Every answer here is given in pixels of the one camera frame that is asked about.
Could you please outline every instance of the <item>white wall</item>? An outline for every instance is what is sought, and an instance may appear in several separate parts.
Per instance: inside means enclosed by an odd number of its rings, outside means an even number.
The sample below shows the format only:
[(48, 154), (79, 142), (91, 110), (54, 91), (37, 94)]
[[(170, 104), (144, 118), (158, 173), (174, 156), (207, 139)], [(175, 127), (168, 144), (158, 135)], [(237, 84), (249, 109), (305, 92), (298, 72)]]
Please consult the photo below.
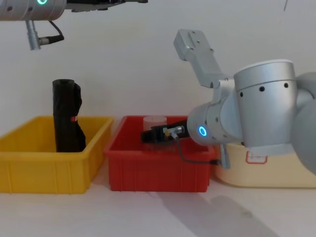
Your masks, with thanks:
[[(108, 12), (66, 12), (66, 41), (29, 51), (23, 22), (0, 23), (0, 133), (52, 113), (54, 79), (82, 88), (81, 115), (187, 114), (211, 98), (178, 59), (180, 28), (203, 30), (225, 73), (287, 58), (297, 74), (316, 70), (316, 1), (150, 0)], [(55, 34), (37, 23), (40, 36)]]

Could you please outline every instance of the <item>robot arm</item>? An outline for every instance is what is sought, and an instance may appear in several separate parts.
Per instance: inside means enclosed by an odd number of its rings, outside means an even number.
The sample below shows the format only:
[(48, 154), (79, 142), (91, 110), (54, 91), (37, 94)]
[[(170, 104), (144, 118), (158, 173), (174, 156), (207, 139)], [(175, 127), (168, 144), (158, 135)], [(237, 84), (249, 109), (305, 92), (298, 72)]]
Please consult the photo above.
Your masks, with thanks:
[(194, 141), (206, 146), (242, 141), (253, 154), (264, 156), (294, 148), (302, 164), (316, 174), (316, 73), (296, 78), (291, 61), (265, 61), (241, 69), (234, 75), (234, 88), (221, 93), (228, 77), (204, 34), (180, 30), (175, 47), (180, 59), (192, 64), (199, 83), (214, 88), (216, 95), (188, 117)]
[[(64, 39), (62, 33), (51, 21), (58, 19), (65, 9), (72, 12), (107, 10), (125, 2), (147, 3), (148, 0), (0, 0), (0, 21), (26, 21), (31, 50), (41, 45)], [(50, 21), (59, 35), (39, 38), (34, 21)]]

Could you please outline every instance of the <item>red bin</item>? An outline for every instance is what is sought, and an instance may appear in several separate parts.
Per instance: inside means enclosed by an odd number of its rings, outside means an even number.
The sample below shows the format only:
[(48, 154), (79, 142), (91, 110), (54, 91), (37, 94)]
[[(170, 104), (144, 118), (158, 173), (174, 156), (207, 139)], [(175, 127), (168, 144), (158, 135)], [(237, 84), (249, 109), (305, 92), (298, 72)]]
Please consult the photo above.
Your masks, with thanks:
[[(109, 181), (112, 191), (206, 192), (210, 165), (181, 160), (176, 144), (168, 149), (148, 150), (141, 142), (144, 116), (126, 116), (104, 150), (109, 159)], [(185, 120), (169, 116), (167, 123)], [(204, 147), (191, 138), (181, 139), (182, 152), (191, 160), (216, 159), (213, 147)]]

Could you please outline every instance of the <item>black plastic bag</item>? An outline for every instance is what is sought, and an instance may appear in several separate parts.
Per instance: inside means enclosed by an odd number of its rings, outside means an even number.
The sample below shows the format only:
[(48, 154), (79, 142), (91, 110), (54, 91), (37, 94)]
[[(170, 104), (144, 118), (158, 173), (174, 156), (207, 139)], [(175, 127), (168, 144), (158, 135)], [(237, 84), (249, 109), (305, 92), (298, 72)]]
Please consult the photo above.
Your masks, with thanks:
[(73, 80), (53, 81), (53, 115), (57, 152), (82, 152), (85, 149), (85, 135), (77, 121), (81, 104), (81, 88)]

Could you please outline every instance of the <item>table surface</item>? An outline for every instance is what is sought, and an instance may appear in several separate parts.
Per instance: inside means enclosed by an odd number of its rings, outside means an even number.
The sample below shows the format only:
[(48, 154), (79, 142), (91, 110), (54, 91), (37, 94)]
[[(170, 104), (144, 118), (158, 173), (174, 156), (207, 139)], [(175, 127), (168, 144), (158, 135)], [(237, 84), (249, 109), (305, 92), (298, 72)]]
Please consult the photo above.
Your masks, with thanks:
[[(261, 223), (279, 237), (316, 233), (316, 190), (244, 189), (212, 181), (202, 194), (120, 193), (109, 190), (105, 174), (84, 195), (0, 194), (1, 236), (228, 237), (225, 230), (240, 223)], [(227, 214), (238, 209), (254, 224)]]

